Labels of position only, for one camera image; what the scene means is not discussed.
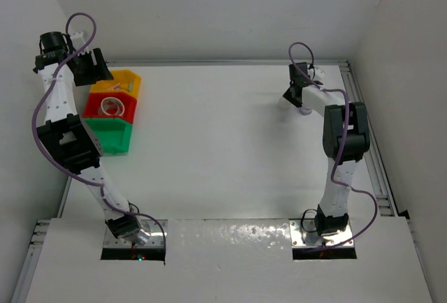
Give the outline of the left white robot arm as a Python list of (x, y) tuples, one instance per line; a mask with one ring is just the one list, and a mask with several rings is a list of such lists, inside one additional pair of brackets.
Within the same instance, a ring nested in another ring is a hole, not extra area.
[(51, 164), (90, 190), (115, 239), (137, 244), (141, 224), (101, 165), (100, 141), (78, 114), (74, 101), (75, 86), (112, 79), (101, 50), (89, 52), (86, 45), (76, 49), (71, 36), (58, 31), (42, 34), (39, 50), (34, 73), (40, 76), (45, 90), (38, 106), (46, 110), (43, 125), (37, 124), (36, 116), (31, 120), (38, 148)]

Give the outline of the grey tape roll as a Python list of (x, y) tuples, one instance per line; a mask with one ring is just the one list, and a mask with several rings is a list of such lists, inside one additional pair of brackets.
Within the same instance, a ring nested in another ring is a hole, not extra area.
[(101, 105), (98, 113), (109, 117), (118, 117), (124, 114), (124, 110), (120, 105)]

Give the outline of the orange eraser cap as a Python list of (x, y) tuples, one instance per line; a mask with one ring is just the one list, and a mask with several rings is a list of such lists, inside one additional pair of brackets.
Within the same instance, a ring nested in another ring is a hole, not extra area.
[(123, 87), (120, 82), (114, 83), (112, 86), (108, 87), (108, 90), (122, 90)]

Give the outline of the beige tape roll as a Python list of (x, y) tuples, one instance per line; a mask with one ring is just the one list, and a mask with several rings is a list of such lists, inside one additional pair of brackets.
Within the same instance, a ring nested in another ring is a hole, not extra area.
[(116, 97), (105, 97), (99, 105), (99, 112), (109, 117), (122, 117), (125, 113), (125, 105)]

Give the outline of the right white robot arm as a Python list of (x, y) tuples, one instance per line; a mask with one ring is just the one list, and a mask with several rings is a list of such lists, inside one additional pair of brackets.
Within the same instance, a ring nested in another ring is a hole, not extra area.
[(305, 62), (290, 64), (288, 68), (290, 82), (283, 98), (302, 114), (316, 112), (323, 118), (322, 144), (328, 157), (328, 174), (316, 209), (316, 233), (343, 231), (349, 222), (353, 173), (370, 147), (366, 106), (350, 102), (343, 89), (324, 87), (321, 75)]

